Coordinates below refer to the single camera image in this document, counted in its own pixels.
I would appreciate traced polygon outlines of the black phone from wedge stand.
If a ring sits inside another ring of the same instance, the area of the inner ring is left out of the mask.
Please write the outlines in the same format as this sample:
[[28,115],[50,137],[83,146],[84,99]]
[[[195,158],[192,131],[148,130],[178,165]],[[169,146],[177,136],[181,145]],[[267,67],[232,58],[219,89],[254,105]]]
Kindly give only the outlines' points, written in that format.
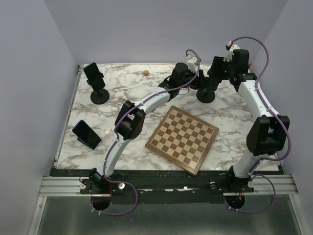
[[83,120],[77,122],[72,128],[72,132],[87,144],[92,144],[99,138],[95,131]]

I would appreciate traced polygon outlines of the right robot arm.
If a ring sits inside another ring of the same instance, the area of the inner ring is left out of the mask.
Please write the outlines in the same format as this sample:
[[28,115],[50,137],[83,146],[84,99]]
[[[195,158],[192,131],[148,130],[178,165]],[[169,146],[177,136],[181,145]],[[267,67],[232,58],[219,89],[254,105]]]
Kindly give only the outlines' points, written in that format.
[[290,125],[290,119],[280,115],[268,103],[257,76],[249,72],[248,61],[248,50],[234,49],[226,57],[215,56],[207,73],[215,82],[229,80],[254,118],[246,137],[247,150],[226,175],[225,187],[231,192],[247,184],[262,161],[276,160],[273,156],[284,148]]

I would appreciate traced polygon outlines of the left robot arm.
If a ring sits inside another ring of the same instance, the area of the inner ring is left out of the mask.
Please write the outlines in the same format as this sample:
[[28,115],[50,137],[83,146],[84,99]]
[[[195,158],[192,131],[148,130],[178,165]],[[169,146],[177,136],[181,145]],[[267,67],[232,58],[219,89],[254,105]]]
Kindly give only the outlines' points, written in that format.
[[200,69],[200,62],[200,59],[196,59],[194,62],[189,59],[186,63],[177,63],[172,74],[164,79],[154,92],[135,103],[126,101],[123,104],[115,122],[114,133],[116,138],[110,144],[104,159],[89,174],[91,187],[97,193],[104,193],[113,183],[123,183],[134,188],[128,182],[110,179],[117,160],[126,146],[141,133],[148,113],[171,101],[182,88],[189,87],[194,90],[200,88],[198,80],[204,78],[203,71]]

